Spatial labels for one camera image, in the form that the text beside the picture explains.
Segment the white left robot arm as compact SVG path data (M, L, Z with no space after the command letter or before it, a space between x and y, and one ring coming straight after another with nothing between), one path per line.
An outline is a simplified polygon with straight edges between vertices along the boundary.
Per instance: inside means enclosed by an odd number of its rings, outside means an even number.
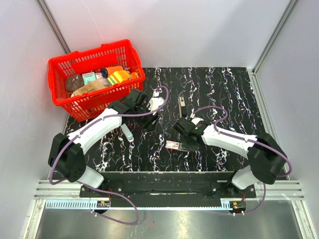
M158 121L158 110L166 99L154 92L152 98L138 89L133 89L120 100L116 100L102 113L84 127L68 134L57 134L52 141L48 159L51 172L58 172L68 182L79 182L90 186L97 197L107 194L108 185L104 177L87 166L85 155L88 150L104 135L123 127L133 119L146 131L155 128Z

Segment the staple box with tray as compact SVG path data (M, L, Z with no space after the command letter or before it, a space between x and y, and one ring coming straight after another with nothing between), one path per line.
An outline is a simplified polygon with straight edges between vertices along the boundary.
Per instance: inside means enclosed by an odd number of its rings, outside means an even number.
M171 150L182 150L182 144L180 142L167 140L165 144L165 148L171 149Z

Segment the dark stapler magazine part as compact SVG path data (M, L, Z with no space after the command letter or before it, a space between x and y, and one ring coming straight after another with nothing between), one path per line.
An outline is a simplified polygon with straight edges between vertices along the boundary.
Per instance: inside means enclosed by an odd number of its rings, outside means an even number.
M181 118L187 117L187 108L185 105L184 97L178 97L179 115Z

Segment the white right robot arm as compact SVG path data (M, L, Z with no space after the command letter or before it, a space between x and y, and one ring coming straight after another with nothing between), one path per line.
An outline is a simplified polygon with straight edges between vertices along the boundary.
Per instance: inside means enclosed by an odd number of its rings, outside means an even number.
M287 156L268 133L247 135L221 129L201 118L181 117L173 126L188 145L208 145L234 152L249 162L237 170L227 184L227 193L240 196L249 186L262 182L273 185L281 177Z

